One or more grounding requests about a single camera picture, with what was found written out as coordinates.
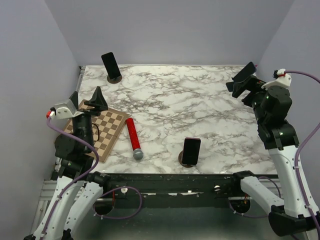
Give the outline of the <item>black phone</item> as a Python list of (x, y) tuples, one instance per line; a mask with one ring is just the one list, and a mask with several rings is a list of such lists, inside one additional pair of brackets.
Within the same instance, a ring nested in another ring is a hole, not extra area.
[(103, 54), (101, 59), (110, 79), (116, 79), (121, 76), (121, 72), (113, 52)]

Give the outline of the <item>purple-edged phone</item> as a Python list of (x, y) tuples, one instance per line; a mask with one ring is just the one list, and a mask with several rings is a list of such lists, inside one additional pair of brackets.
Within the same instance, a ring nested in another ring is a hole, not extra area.
[(184, 140), (181, 163), (185, 166), (195, 166), (198, 163), (201, 139), (186, 137)]

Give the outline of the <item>blue-edged phone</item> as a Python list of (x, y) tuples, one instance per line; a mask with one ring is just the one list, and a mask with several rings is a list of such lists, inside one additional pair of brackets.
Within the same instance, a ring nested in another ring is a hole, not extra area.
[(238, 72), (233, 78), (234, 83), (240, 83), (245, 81), (248, 77), (253, 75), (257, 71), (256, 65), (251, 61), (240, 72)]

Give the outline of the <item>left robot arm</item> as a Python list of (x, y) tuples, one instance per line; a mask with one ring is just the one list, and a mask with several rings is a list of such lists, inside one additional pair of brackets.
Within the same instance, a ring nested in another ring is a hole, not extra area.
[(80, 109), (78, 92), (57, 103), (47, 113), (46, 124), (59, 133), (55, 139), (55, 156), (60, 168), (56, 187), (44, 217), (27, 240), (70, 240), (95, 201), (107, 197), (111, 185), (98, 172), (99, 155), (94, 147), (92, 117), (108, 110), (98, 86), (90, 100)]

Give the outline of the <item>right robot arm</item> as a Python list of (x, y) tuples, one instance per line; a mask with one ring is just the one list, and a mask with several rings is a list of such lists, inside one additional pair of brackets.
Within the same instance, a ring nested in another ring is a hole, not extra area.
[(304, 174), (299, 143), (294, 127), (286, 120), (292, 105), (290, 92), (277, 82), (265, 83), (253, 75), (243, 81), (226, 83), (229, 92), (251, 107), (257, 120), (257, 131), (276, 168), (282, 197), (265, 187), (249, 171), (234, 174), (230, 191), (241, 196), (248, 194), (268, 216), (272, 230), (280, 237), (320, 230), (320, 209), (315, 203)]

